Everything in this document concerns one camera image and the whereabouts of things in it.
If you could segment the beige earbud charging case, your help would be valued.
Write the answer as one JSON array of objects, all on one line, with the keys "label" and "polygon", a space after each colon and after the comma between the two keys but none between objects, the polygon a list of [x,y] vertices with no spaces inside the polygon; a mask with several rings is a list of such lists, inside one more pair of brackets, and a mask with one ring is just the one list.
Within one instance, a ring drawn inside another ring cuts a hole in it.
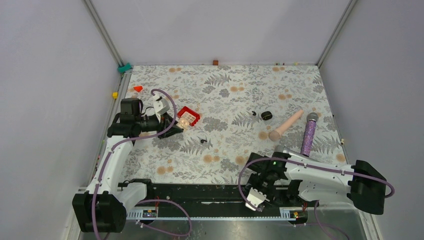
[{"label": "beige earbud charging case", "polygon": [[183,129],[184,131],[188,130],[189,126],[190,126],[190,122],[185,119],[185,118],[180,118],[179,122],[178,122],[178,126]]}]

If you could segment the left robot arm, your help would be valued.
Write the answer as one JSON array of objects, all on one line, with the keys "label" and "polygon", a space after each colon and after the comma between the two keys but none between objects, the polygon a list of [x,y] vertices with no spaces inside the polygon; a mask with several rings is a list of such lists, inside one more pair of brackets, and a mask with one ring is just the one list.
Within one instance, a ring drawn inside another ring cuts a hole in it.
[{"label": "left robot arm", "polygon": [[72,199],[82,232],[120,233],[128,212],[138,202],[144,206],[154,202],[155,192],[145,183],[130,182],[123,190],[118,190],[124,163],[140,133],[166,138],[183,131],[168,114],[171,104],[159,95],[152,98],[152,115],[142,113],[143,102],[138,98],[121,100],[120,111],[107,129],[106,148],[98,169],[86,190]]}]

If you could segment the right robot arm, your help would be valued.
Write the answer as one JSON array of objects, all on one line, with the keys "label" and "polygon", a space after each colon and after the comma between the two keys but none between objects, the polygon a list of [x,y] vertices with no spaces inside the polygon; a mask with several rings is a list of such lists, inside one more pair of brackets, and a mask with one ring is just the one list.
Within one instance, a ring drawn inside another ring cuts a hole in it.
[{"label": "right robot arm", "polygon": [[341,202],[373,214],[384,213],[386,178],[367,161],[355,164],[328,164],[287,151],[276,150],[272,156],[252,152],[246,168],[253,171],[239,191],[245,206],[263,210],[263,204],[289,202]]}]

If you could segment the black earbud charging case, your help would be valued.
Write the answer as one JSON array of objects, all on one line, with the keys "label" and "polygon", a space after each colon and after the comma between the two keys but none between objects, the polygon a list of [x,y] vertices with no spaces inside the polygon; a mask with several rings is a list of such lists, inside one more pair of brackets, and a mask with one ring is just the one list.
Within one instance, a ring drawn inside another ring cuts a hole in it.
[{"label": "black earbud charging case", "polygon": [[270,111],[264,111],[260,115],[263,121],[268,121],[273,118],[273,114]]}]

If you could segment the red plastic basket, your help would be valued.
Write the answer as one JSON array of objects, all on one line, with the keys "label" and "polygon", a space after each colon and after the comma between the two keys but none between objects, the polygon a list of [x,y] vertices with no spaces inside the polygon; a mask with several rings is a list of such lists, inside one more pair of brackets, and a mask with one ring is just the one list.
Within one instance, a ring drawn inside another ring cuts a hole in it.
[{"label": "red plastic basket", "polygon": [[199,113],[195,112],[191,108],[184,106],[178,113],[178,118],[184,118],[185,120],[188,120],[189,125],[191,127],[194,127],[196,123],[201,119],[201,116]]}]

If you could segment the orange triangle block upper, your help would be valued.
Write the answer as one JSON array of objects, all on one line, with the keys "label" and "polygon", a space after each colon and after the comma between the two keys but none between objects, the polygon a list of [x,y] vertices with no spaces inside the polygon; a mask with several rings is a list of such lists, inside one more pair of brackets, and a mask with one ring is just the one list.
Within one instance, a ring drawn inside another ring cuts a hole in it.
[{"label": "orange triangle block upper", "polygon": [[143,90],[143,87],[142,86],[134,86],[133,87],[133,89],[136,91],[136,92],[141,92],[142,90]]}]

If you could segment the silver microphone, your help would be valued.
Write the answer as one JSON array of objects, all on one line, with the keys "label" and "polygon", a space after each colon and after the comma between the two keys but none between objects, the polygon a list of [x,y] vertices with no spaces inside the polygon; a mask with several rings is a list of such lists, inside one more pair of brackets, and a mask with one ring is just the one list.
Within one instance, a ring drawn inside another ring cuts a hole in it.
[{"label": "silver microphone", "polygon": [[291,160],[296,160],[298,162],[318,162],[316,159],[305,156],[299,152],[295,152],[284,145],[277,145],[274,151],[284,153],[284,154],[289,154]]}]

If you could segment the pink toy microphone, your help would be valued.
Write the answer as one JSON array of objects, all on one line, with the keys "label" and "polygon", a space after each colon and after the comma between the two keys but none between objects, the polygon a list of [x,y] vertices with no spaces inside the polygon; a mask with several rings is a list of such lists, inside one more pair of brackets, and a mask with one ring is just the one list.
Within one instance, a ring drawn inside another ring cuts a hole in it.
[{"label": "pink toy microphone", "polygon": [[283,122],[279,127],[275,128],[274,130],[272,130],[269,135],[268,138],[273,141],[276,142],[278,141],[282,135],[294,124],[296,123],[296,121],[303,115],[304,110],[300,109],[297,112],[295,112],[292,116],[290,116],[285,122]]}]

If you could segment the floral patterned mat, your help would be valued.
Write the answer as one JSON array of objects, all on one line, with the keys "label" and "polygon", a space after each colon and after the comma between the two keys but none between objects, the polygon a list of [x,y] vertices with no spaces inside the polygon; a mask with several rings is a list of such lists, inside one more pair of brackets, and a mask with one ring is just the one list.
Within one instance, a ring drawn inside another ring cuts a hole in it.
[{"label": "floral patterned mat", "polygon": [[[141,92],[133,87],[142,86]],[[120,174],[120,180],[150,179],[154,183],[228,184],[250,172],[244,164],[251,153],[271,156],[276,143],[269,133],[295,112],[302,117],[279,140],[299,152],[309,113],[319,116],[310,156],[322,163],[344,165],[334,117],[316,66],[136,66],[126,96],[152,108],[152,89],[167,92],[177,109],[189,107],[200,120],[183,133],[168,138],[141,134]],[[262,120],[270,111],[272,119]]]}]

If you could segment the teal block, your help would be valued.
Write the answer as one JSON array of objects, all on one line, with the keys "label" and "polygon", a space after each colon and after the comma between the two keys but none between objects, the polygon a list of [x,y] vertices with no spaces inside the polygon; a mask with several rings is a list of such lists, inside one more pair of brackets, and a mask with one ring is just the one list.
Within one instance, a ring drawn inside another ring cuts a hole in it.
[{"label": "teal block", "polygon": [[124,74],[126,71],[131,70],[131,69],[132,69],[132,65],[129,62],[127,64],[117,68],[117,70],[120,74]]}]

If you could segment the purple glitter microphone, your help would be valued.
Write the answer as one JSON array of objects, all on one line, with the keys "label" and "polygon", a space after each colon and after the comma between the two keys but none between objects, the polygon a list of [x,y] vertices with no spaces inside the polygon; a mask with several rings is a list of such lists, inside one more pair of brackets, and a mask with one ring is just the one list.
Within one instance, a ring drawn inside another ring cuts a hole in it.
[{"label": "purple glitter microphone", "polygon": [[302,145],[300,149],[300,153],[304,156],[310,156],[318,120],[319,116],[316,112],[311,112],[307,115]]}]

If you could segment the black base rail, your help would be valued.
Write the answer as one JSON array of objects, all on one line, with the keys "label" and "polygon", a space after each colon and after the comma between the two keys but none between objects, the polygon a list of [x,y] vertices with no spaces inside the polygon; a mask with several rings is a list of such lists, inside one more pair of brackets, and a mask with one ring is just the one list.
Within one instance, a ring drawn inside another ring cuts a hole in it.
[{"label": "black base rail", "polygon": [[133,183],[147,186],[149,203],[137,204],[127,214],[134,220],[307,220],[315,201],[291,196],[286,185],[274,187],[275,198],[260,204],[262,211],[245,206],[237,185],[164,184],[134,178],[118,184],[125,190]]}]

